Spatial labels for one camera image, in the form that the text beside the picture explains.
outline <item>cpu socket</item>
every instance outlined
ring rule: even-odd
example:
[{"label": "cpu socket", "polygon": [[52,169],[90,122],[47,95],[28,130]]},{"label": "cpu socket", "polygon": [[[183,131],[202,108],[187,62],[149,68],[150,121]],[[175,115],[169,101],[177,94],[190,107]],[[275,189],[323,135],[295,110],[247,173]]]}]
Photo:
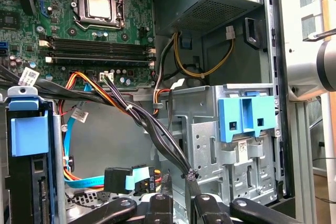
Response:
[{"label": "cpu socket", "polygon": [[124,27],[123,0],[73,0],[71,7],[76,24],[84,30],[91,26],[122,29]]}]

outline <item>perforated metal panel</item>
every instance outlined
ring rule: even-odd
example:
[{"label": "perforated metal panel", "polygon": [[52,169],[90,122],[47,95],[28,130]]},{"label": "perforated metal panel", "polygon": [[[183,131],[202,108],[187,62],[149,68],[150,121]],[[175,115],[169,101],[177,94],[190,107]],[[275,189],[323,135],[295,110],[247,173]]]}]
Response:
[{"label": "perforated metal panel", "polygon": [[236,6],[206,0],[194,5],[183,17],[173,24],[173,27],[206,32],[220,24],[235,19],[246,11],[246,9]]}]

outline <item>motherboard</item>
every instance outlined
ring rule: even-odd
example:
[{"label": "motherboard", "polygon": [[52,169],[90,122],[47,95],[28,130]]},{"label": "motherboard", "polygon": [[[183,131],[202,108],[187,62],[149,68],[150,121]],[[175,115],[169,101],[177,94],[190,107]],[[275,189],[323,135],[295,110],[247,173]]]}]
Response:
[{"label": "motherboard", "polygon": [[[80,71],[120,89],[153,85],[152,0],[0,0],[1,63],[64,86]],[[78,81],[76,88],[84,83]]]}]

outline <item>barcode label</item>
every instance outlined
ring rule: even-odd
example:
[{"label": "barcode label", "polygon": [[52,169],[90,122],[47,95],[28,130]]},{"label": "barcode label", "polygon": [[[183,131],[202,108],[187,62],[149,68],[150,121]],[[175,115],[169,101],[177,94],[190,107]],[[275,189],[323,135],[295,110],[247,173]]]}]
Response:
[{"label": "barcode label", "polygon": [[26,67],[20,77],[18,84],[20,86],[34,86],[39,75],[39,72],[36,72],[33,69]]},{"label": "barcode label", "polygon": [[88,112],[85,112],[79,108],[75,108],[71,117],[76,119],[79,122],[85,123],[86,118],[88,117]]},{"label": "barcode label", "polygon": [[238,153],[239,153],[239,162],[246,163],[248,161],[246,140],[238,142]]}]

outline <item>green circuit board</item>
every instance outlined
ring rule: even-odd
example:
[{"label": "green circuit board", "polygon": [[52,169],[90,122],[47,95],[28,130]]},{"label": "green circuit board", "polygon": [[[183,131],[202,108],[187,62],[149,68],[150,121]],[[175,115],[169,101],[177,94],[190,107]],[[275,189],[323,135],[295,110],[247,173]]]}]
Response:
[{"label": "green circuit board", "polygon": [[[101,72],[114,72],[114,82],[118,88],[148,88],[152,83],[151,71],[153,64],[146,66],[96,66],[76,64],[50,64],[41,55],[39,40],[42,35],[61,39],[79,39],[86,41],[103,41],[127,45],[153,46],[152,0],[123,0],[124,27],[120,30],[90,27],[81,29],[75,22],[77,18],[73,9],[74,0],[35,0],[37,14],[26,15],[19,0],[0,0],[0,19],[10,18],[15,27],[0,28],[0,41],[8,43],[8,57],[3,64],[20,76],[25,67],[33,68],[40,77],[52,79],[64,86],[69,75],[74,71],[91,74],[98,80]],[[11,59],[19,58],[22,64],[11,67]],[[125,85],[124,80],[131,82]],[[76,88],[82,89],[84,83],[78,81]]]}]

